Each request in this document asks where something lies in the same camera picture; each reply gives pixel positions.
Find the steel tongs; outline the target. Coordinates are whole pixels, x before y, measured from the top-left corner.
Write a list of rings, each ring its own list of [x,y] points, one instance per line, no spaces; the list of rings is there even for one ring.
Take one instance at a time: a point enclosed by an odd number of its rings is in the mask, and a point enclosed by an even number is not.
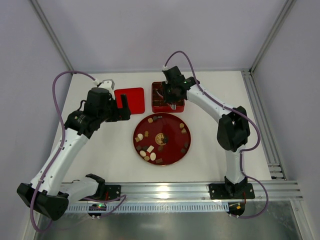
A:
[[[156,89],[155,93],[157,95],[156,99],[153,100],[154,102],[154,106],[155,107],[162,107],[162,108],[167,108],[167,109],[171,109],[171,110],[176,110],[177,109],[177,105],[175,103],[171,103],[166,99],[166,95],[162,90]]]

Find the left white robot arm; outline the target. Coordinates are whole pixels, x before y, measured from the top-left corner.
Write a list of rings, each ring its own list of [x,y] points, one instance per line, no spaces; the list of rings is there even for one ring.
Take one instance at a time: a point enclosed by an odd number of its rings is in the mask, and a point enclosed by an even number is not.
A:
[[[120,96],[122,107],[109,90],[94,87],[88,91],[83,110],[75,110],[62,124],[62,137],[42,169],[30,181],[21,183],[17,194],[30,208],[52,221],[62,217],[69,204],[91,198],[102,201],[106,197],[106,182],[89,173],[69,187],[62,182],[80,150],[102,123],[127,121],[130,119],[126,95]]]

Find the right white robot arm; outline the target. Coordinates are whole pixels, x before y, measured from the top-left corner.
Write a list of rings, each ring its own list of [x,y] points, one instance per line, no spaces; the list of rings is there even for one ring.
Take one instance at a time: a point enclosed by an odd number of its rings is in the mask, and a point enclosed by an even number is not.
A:
[[[220,199],[243,197],[248,178],[241,171],[240,156],[251,134],[246,109],[242,106],[232,108],[215,99],[194,76],[186,78],[177,66],[164,66],[162,73],[165,76],[161,84],[166,103],[189,101],[204,110],[218,124],[216,139],[225,150],[226,174],[223,184],[211,184],[212,193],[221,193]]]

